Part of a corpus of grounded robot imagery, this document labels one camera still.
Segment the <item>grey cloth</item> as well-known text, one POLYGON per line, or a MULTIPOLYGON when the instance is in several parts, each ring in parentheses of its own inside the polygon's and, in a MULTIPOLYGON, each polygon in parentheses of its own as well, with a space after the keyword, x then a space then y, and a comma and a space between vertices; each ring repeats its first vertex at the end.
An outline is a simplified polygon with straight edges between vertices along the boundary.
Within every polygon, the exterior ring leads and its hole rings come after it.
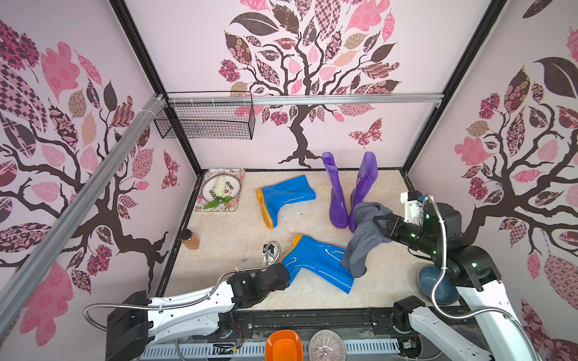
POLYGON ((367 272, 367 255, 373 248, 391 241, 383 236, 373 218, 385 216, 389 220, 392 215, 389 208, 378 202, 360 202, 353 207, 355 231, 341 261, 341 266, 348 269, 353 278, 360 278, 367 272))

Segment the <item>purple boot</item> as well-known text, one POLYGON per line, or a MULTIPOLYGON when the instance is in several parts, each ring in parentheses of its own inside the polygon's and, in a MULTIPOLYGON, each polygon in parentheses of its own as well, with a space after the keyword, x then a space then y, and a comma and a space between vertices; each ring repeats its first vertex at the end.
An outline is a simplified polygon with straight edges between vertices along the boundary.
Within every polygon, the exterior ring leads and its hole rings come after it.
POLYGON ((331 223, 338 229, 345 229, 349 225, 349 215, 346 208, 345 197, 340 183, 339 169, 334 155, 331 152, 322 154, 322 161, 331 183, 331 203, 329 217, 331 223))
POLYGON ((349 229, 354 232, 355 225, 355 207, 362 203, 370 192, 373 184, 379 177, 379 167, 377 164, 376 155, 373 152, 367 151, 358 170, 356 185, 350 195, 351 211, 349 213, 349 229))

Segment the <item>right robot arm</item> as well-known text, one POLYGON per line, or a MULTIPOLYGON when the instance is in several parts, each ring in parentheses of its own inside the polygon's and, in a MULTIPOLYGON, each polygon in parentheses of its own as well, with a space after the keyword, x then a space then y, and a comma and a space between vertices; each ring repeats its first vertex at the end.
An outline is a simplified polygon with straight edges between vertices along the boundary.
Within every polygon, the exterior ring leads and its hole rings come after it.
POLYGON ((415 296, 395 304, 398 321, 432 342, 451 360, 538 360, 540 358, 510 304, 501 273, 482 248, 467 245, 461 231, 461 214, 437 203, 431 195, 409 201, 406 214, 376 216, 378 230, 387 239, 428 255, 440 275, 435 293, 444 280, 456 287, 469 308, 467 314, 450 314, 434 296, 431 308, 415 296), (482 350, 457 333, 448 321, 474 319, 489 350, 482 350))

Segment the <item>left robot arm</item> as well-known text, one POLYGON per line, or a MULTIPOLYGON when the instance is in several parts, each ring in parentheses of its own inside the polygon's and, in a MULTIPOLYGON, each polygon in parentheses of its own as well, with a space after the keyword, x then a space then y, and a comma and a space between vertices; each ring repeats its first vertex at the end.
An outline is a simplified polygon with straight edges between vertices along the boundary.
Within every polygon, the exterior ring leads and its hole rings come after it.
POLYGON ((114 305, 107 317, 106 360, 132 360, 149 345, 218 331, 221 315, 251 308, 270 293, 290 286, 280 263, 266 269, 235 272, 217 287, 179 296, 147 298, 139 291, 114 305))

